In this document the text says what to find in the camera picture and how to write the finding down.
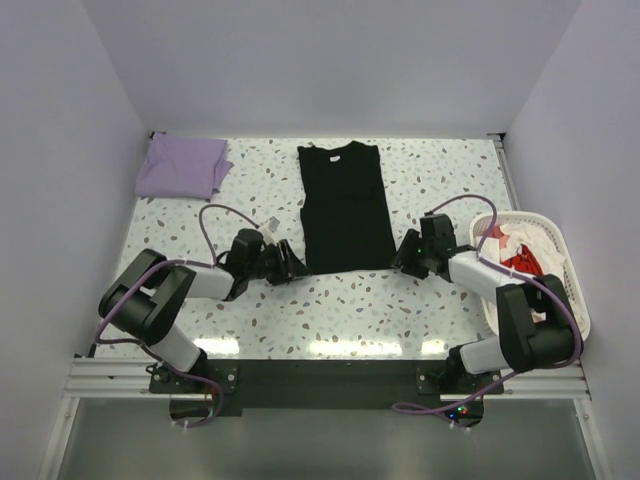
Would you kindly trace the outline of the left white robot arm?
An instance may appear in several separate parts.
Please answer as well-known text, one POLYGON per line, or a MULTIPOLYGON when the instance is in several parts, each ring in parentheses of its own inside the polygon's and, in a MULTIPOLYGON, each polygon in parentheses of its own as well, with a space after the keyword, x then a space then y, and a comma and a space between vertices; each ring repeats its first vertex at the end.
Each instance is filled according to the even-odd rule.
POLYGON ((273 286, 311 275, 289 242, 269 242, 262 231, 241 229, 230 250, 212 264, 169 260, 152 249, 137 255, 103 295, 102 319, 96 341, 108 326, 129 335, 125 340, 147 349, 172 370, 173 382, 185 392, 196 392, 211 376, 207 355, 176 325, 187 298, 230 302, 243 295, 249 283, 265 280, 273 286))

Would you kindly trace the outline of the black t shirt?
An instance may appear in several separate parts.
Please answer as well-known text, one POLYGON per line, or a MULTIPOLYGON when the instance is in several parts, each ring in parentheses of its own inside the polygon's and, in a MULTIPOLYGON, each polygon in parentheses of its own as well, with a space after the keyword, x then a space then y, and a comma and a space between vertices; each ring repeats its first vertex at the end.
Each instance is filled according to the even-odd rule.
POLYGON ((305 260, 314 274, 384 270, 396 254, 376 145, 297 148, 305 260))

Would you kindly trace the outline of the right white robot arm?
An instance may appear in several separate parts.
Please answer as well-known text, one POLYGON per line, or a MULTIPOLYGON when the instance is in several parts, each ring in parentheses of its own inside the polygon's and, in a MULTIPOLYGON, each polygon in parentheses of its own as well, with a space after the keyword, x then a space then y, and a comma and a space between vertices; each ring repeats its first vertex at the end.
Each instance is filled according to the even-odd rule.
POLYGON ((459 245, 445 214, 426 215, 418 230, 408 230, 392 267, 418 279, 433 274, 458 283, 497 309, 497 334, 449 350, 434 376, 441 388, 466 393, 483 374, 563 367, 583 353, 583 338, 562 281, 551 274, 509 270, 478 249, 459 245))

